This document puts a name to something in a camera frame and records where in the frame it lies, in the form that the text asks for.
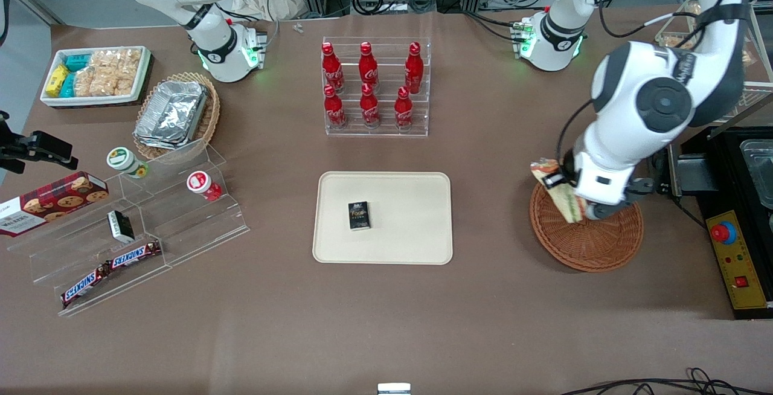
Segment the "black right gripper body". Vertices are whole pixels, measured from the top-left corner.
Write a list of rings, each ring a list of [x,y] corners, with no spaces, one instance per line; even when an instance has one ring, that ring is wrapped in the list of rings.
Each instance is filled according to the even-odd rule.
[[[8,126],[8,112],[1,112],[1,147],[2,148],[27,148],[25,136],[14,133]]]

